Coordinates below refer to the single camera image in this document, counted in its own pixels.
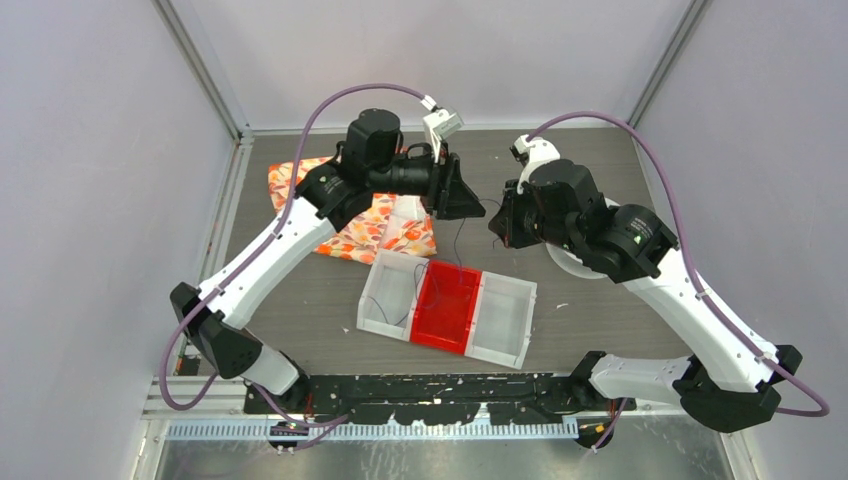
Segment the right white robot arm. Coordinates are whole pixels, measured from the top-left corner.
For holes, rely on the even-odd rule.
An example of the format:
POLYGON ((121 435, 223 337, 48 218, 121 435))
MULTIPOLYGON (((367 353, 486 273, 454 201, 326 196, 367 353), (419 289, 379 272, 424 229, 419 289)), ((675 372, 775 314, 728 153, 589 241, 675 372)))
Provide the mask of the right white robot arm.
POLYGON ((718 318, 697 293, 675 234, 651 209, 607 200, 585 166, 567 159, 528 166, 504 184, 489 228, 508 248, 543 244, 566 255, 571 274, 623 286, 689 347, 673 359, 587 353, 570 385, 580 408, 650 400, 722 433, 768 422, 778 411, 780 378, 769 362, 795 372, 800 352, 763 339, 732 314, 718 318))

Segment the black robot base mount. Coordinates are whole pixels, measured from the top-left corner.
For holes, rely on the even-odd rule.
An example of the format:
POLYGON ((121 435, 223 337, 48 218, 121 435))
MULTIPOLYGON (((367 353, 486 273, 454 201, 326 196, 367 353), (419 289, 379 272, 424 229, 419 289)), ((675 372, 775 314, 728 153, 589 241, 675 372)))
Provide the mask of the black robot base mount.
POLYGON ((312 375, 273 400, 319 422, 346 416, 352 424, 404 426, 468 424, 484 413, 497 426, 552 424, 584 412, 607 417, 618 407, 554 373, 312 375))

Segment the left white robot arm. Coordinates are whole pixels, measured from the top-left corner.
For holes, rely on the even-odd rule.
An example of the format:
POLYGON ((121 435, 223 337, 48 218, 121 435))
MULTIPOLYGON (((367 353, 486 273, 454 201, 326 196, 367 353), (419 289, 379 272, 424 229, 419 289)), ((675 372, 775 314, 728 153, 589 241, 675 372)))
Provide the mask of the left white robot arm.
POLYGON ((402 148, 400 120, 366 109, 349 125, 335 155, 296 181, 283 211, 222 270, 200 286, 178 284, 170 301, 182 330, 220 377, 241 377, 268 391, 280 412, 298 412, 307 398, 304 373, 246 325, 273 288, 320 244, 368 210, 375 194, 414 196, 443 220, 482 217, 485 209, 462 180, 446 138, 460 116, 435 108, 423 119, 418 154, 402 148))

